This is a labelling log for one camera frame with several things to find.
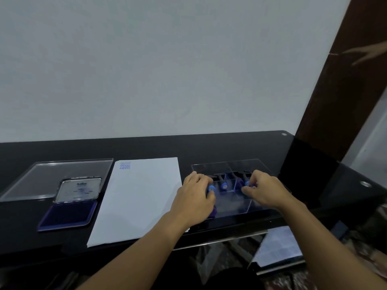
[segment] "gray wall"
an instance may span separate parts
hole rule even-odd
[[[387,89],[342,162],[387,188]]]
[[[295,133],[350,0],[0,0],[0,142]]]

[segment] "clear plastic tray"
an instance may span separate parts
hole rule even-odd
[[[62,180],[101,177],[102,188],[113,159],[36,162],[0,196],[1,201],[54,197]]]
[[[214,179],[207,192],[214,191],[216,203],[209,218],[221,218],[266,209],[245,196],[241,188],[248,184],[251,173],[260,170],[273,173],[259,160],[244,160],[192,165],[192,170]]]

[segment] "white paper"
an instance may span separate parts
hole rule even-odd
[[[87,247],[144,236],[181,186],[177,158],[117,161]]]
[[[302,253],[296,238],[289,226],[283,226],[268,229],[268,233],[252,261],[257,262],[260,267],[264,267],[297,256],[302,256]]]

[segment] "black table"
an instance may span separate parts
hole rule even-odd
[[[182,179],[192,164],[259,158],[327,227],[341,219],[354,226],[370,216],[387,191],[354,170],[312,149],[286,131],[179,135],[0,144],[0,191],[38,161],[95,158],[132,160],[177,157]],[[365,181],[372,187],[361,185]],[[87,248],[91,224],[36,232],[52,199],[0,203],[0,267],[53,261],[106,261],[132,241]],[[176,248],[190,247],[284,225],[274,210],[207,220],[183,235]]]

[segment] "person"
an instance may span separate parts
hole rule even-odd
[[[209,192],[206,196],[211,182],[210,177],[196,172],[187,176],[170,211],[79,289],[150,289],[182,234],[211,213],[215,195]],[[255,170],[249,185],[254,184],[256,188],[243,187],[243,193],[282,214],[319,290],[387,289],[384,280],[363,266],[276,177]],[[185,288],[183,283],[187,281],[182,281],[181,288]]]

